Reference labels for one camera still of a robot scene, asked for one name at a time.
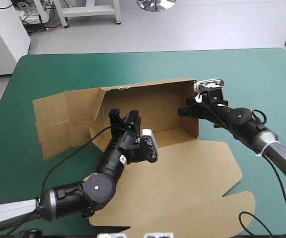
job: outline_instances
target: cardboard flap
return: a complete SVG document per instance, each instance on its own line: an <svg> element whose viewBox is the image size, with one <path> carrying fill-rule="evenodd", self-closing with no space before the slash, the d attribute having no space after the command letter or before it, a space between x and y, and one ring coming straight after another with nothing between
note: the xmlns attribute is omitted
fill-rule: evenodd
<svg viewBox="0 0 286 238"><path fill-rule="evenodd" d="M132 227L218 199L241 178L224 142L192 140L162 147L156 163L125 167L114 198L90 222Z"/></svg>
<svg viewBox="0 0 286 238"><path fill-rule="evenodd" d="M38 125L36 126L44 158L50 158L72 146L70 135L71 125L68 120L48 128L39 128Z"/></svg>
<svg viewBox="0 0 286 238"><path fill-rule="evenodd" d="M101 89L105 91L110 91L112 89L124 90L124 89L135 88L135 87L144 87L144 86L152 86L152 85L158 85L158 84L176 83L176 82L184 82L184 81L194 81L194 80L190 78L179 77L179 78L162 79L162 80L143 82L143 83L133 83L133 84L111 86L111 87L102 87Z"/></svg>
<svg viewBox="0 0 286 238"><path fill-rule="evenodd" d="M99 88L88 88L73 91L66 91L65 97L67 101L69 119L71 122L94 119L100 108L102 98L102 90Z"/></svg>
<svg viewBox="0 0 286 238"><path fill-rule="evenodd" d="M38 128L48 128L68 119L65 93L33 101Z"/></svg>
<svg viewBox="0 0 286 238"><path fill-rule="evenodd" d="M134 225L124 233L129 237L144 237L145 233L171 232L178 238L228 238L243 231L238 220L239 213L242 211L254 214L255 198L251 192L240 192L198 206L191 206L182 211ZM251 221L251 216L242 217L246 227Z"/></svg>

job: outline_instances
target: white cabinet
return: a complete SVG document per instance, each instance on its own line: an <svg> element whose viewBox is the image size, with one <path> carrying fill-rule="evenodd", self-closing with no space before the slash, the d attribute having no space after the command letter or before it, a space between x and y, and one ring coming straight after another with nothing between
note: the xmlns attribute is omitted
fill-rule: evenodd
<svg viewBox="0 0 286 238"><path fill-rule="evenodd" d="M10 4L10 0L0 0L0 7ZM29 44L14 7L0 9L0 75L13 73L19 59L28 53Z"/></svg>

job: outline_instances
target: green tabletop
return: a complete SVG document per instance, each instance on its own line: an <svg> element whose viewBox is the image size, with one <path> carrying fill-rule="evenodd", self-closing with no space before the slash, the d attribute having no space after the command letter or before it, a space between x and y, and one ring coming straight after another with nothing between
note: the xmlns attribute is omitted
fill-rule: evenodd
<svg viewBox="0 0 286 238"><path fill-rule="evenodd" d="M33 100L66 90L181 76L223 79L224 95L230 106L264 111L268 116L267 126L286 145L286 52L282 49L24 56L0 102L0 202L39 195L48 170L75 150L43 160ZM200 122L200 129L200 139L226 141L243 171L242 181L228 193L252 191L257 216L274 234L286 233L286 206L270 165L227 131L214 129L207 121ZM101 154L95 146L87 146L52 174L48 186L83 179L94 171ZM282 178L286 187L286 178L283 175ZM92 227L79 215L52 223L32 221L22 227L30 228L41 228L48 235L120 230ZM266 234L257 222L250 229Z"/></svg>

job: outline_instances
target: white cable tie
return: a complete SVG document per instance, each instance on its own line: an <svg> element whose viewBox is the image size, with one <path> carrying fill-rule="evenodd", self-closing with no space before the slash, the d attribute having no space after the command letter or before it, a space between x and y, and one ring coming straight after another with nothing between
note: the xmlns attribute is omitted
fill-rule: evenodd
<svg viewBox="0 0 286 238"><path fill-rule="evenodd" d="M271 142L269 142L268 144L266 144L266 145L262 148L262 150L260 151L260 153L259 153L259 154L256 154L256 156L257 156L257 157L262 157L263 152L265 151L265 149L266 149L269 145L271 145L272 143L279 143L279 144L280 144L280 142L278 142L277 140L271 141Z"/></svg>
<svg viewBox="0 0 286 238"><path fill-rule="evenodd" d="M203 101L203 96L198 94L196 97L195 97L195 100L197 103L201 103Z"/></svg>

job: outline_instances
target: open cardboard box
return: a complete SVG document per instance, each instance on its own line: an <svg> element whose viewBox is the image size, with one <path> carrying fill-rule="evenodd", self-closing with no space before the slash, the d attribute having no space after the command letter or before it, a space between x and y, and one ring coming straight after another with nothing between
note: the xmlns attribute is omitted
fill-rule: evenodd
<svg viewBox="0 0 286 238"><path fill-rule="evenodd" d="M194 81L174 78L123 86L66 91L33 102L44 159L71 146L80 146L110 125L109 112L120 109L123 117L138 110L141 128L151 129L159 147L193 140L199 135L198 120L181 118L177 109L193 96ZM104 150L111 132L94 143Z"/></svg>
<svg viewBox="0 0 286 238"><path fill-rule="evenodd" d="M194 81L174 78L123 86L66 91L33 102L44 158L90 140L110 125L109 112L138 110L141 128L153 130L160 147L156 163L132 163L122 174L108 205L95 213L96 226L131 226L130 237L174 232L176 237L230 237L242 231L240 211L254 213L248 191L224 194L242 178L228 145L196 140L198 120L177 109L195 95ZM94 143L104 150L111 133ZM252 218L243 218L250 224Z"/></svg>

